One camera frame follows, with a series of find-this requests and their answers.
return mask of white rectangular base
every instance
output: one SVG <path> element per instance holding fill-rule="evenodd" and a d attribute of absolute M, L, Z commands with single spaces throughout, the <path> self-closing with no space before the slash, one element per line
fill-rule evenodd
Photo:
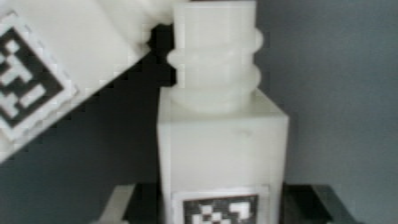
<path fill-rule="evenodd" d="M 276 224 L 287 116 L 257 91 L 234 114 L 186 111 L 161 89 L 157 144 L 166 224 Z"/>

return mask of ribbed cylinder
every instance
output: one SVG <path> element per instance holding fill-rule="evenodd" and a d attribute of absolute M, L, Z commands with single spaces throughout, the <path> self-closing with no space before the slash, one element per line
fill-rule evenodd
<path fill-rule="evenodd" d="M 172 100 L 198 113 L 228 113 L 250 102 L 260 77 L 252 56 L 262 45 L 253 24 L 255 1 L 188 2 L 173 6 Z"/>

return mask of gray wall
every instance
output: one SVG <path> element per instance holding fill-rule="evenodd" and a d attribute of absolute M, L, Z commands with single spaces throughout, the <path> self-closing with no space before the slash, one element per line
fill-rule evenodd
<path fill-rule="evenodd" d="M 356 219 L 398 220 L 398 1 L 266 0 L 262 89 L 291 115 L 287 183 L 326 183 Z"/>
<path fill-rule="evenodd" d="M 260 0 L 260 88 L 291 115 L 287 183 L 330 184 L 355 218 L 398 220 L 398 2 Z M 154 36 L 166 46 L 170 39 Z M 115 184 L 154 182 L 161 57 L 0 166 L 5 224 L 83 224 Z"/>

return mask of white plastic block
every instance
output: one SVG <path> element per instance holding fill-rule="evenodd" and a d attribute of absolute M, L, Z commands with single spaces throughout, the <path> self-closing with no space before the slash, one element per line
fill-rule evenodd
<path fill-rule="evenodd" d="M 0 2 L 0 163 L 140 60 L 177 1 Z"/>
<path fill-rule="evenodd" d="M 285 134 L 287 116 L 259 91 L 244 110 L 209 116 L 186 110 L 172 102 L 170 89 L 161 89 L 157 143 L 166 224 L 186 223 L 182 217 L 196 215 L 186 202 L 191 206 L 221 205 L 223 214 L 243 209 L 232 203 L 250 202 L 255 223 L 276 224 Z"/>
<path fill-rule="evenodd" d="M 177 84 L 161 89 L 166 224 L 278 223 L 287 116 L 255 90 L 255 1 L 173 7 Z"/>

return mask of gray background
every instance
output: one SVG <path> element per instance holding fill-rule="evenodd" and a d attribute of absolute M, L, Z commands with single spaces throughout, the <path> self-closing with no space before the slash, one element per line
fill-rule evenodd
<path fill-rule="evenodd" d="M 287 183 L 330 184 L 358 221 L 398 220 L 398 2 L 266 0 L 260 89 L 291 116 Z M 154 182 L 159 57 L 129 70 L 0 165 L 5 224 L 83 224 L 115 184 Z"/>

